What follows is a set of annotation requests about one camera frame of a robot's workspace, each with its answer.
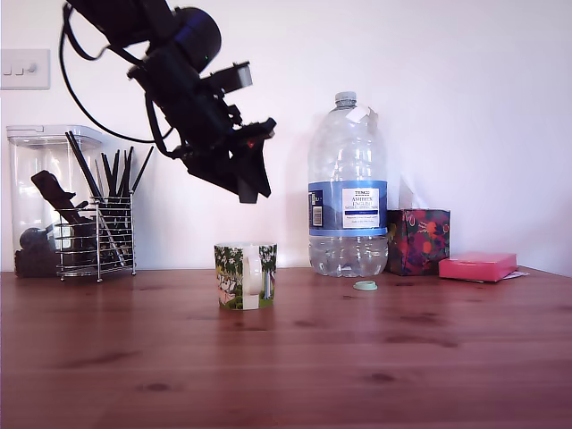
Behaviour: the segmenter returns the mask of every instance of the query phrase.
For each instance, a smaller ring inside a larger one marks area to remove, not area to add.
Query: wire utensil holder
[[[87,206],[67,210],[79,212],[82,222],[67,223],[60,214],[55,225],[62,281],[96,275],[101,282],[102,274],[122,270],[136,274],[133,191],[128,197],[91,198]]]

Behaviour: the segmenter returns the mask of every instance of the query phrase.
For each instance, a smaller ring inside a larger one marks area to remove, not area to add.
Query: bottle label
[[[387,233],[386,181],[319,181],[308,186],[310,235]]]

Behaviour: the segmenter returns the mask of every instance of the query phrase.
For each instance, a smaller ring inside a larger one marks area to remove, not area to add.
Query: pink box
[[[516,270],[513,253],[466,253],[439,263],[439,276],[448,279],[498,282]]]

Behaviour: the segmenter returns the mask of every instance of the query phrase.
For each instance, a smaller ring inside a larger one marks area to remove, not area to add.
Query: large water bottle
[[[366,277],[387,263],[386,152],[377,115],[341,92],[308,151],[310,264],[319,274]]]

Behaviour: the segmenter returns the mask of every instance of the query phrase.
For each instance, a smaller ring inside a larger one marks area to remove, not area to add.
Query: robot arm
[[[238,194],[242,203],[270,195],[263,147],[276,122],[244,125],[238,107],[223,100],[252,84],[248,62],[200,77],[221,47],[220,31],[207,13],[193,7],[171,11],[165,0],[68,0],[63,31],[76,51],[69,24],[73,9],[107,37],[111,50],[133,63],[128,76],[146,91],[153,139],[163,155],[182,160],[189,174]],[[123,50],[144,41],[149,48],[141,60]],[[173,151],[165,147],[154,105],[181,136]]]

